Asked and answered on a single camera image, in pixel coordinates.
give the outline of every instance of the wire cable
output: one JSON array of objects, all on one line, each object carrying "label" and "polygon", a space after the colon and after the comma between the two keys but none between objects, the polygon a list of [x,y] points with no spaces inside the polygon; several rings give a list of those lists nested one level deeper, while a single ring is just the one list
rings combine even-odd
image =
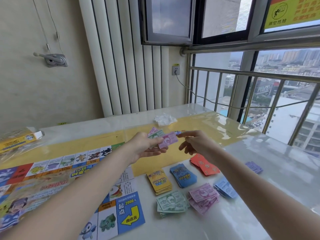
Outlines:
[{"label": "wire cable", "polygon": [[44,35],[44,39],[45,39],[48,51],[50,52],[50,47],[49,47],[49,43],[48,43],[48,40],[47,40],[47,36],[46,36],[45,30],[43,28],[43,25],[42,25],[42,22],[41,22],[41,19],[40,19],[40,15],[38,13],[38,9],[37,9],[35,0],[33,0],[33,4],[34,4],[34,7],[35,7],[35,11],[37,12],[37,15],[38,15],[38,19],[39,19],[39,22],[40,22],[40,25],[41,25],[41,28],[42,28],[42,32],[43,32],[43,35]]},{"label": "wire cable", "polygon": [[58,43],[59,43],[59,48],[60,48],[61,53],[62,53],[62,55],[63,55],[63,51],[62,51],[62,49],[61,49],[61,45],[60,45],[60,36],[59,36],[59,32],[58,32],[58,30],[57,30],[56,24],[54,23],[54,19],[53,19],[52,14],[51,14],[51,10],[50,10],[50,6],[49,6],[49,2],[48,2],[48,0],[46,0],[46,1],[47,1],[47,5],[48,5],[48,9],[49,9],[49,13],[50,13],[51,20],[52,20],[53,25],[54,25],[54,28],[55,28],[55,30],[56,30],[56,37],[57,37],[57,40],[58,40]]},{"label": "wire cable", "polygon": [[[184,86],[186,89],[188,89],[190,92],[192,92],[195,96],[200,97],[200,98],[202,98],[202,99],[205,99],[205,100],[209,101],[210,103],[215,104],[215,102],[213,102],[213,101],[211,101],[211,100],[209,100],[209,99],[207,99],[207,98],[204,98],[204,97],[202,97],[202,96],[196,95],[190,88],[188,88],[187,86],[185,86],[185,85],[183,85],[183,84],[181,83],[181,81],[179,80],[177,74],[176,74],[176,77],[177,77],[179,83],[180,83],[182,86]],[[292,103],[292,104],[286,104],[286,105],[276,106],[275,108],[287,107],[287,106],[294,105],[294,104],[305,103],[305,102],[307,102],[307,101],[309,101],[309,100],[304,100],[304,101],[299,101],[299,102]],[[220,103],[217,103],[217,104],[219,104],[219,105],[224,105],[224,106],[228,106],[228,107],[229,107],[229,105],[227,105],[227,104],[220,104]],[[234,108],[234,109],[246,109],[247,107],[240,107],[240,108],[238,108],[238,107],[231,107],[231,108]],[[255,106],[255,107],[250,107],[249,109],[270,109],[270,108],[271,108],[271,107]]]}]

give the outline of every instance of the warning sign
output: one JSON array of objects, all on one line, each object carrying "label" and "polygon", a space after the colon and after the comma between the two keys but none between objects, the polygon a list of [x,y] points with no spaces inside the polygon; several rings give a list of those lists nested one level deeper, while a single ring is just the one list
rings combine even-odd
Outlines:
[{"label": "warning sign", "polygon": [[272,0],[265,29],[320,19],[320,0]]}]

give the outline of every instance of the yellow arrow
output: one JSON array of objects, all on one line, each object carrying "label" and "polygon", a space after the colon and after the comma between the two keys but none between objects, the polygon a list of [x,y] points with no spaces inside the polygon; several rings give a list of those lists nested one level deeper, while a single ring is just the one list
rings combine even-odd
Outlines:
[{"label": "yellow arrow", "polygon": [[131,208],[131,213],[132,215],[129,214],[121,224],[131,226],[132,223],[138,221],[140,214],[137,205]]}]

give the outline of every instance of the board game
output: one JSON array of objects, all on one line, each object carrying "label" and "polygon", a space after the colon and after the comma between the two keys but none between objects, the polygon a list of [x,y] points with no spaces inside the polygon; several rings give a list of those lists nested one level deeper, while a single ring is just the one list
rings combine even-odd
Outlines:
[{"label": "board game", "polygon": [[[30,211],[96,166],[123,143],[1,169],[0,233],[17,225]],[[78,240],[108,240],[144,223],[130,165],[79,233]]]}]

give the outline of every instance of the stack of green banknotes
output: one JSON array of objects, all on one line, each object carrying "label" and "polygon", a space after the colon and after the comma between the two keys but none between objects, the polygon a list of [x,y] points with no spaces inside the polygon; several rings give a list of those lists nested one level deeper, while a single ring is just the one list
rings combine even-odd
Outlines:
[{"label": "stack of green banknotes", "polygon": [[186,212],[189,207],[189,202],[178,190],[157,198],[157,211],[161,217]]}]

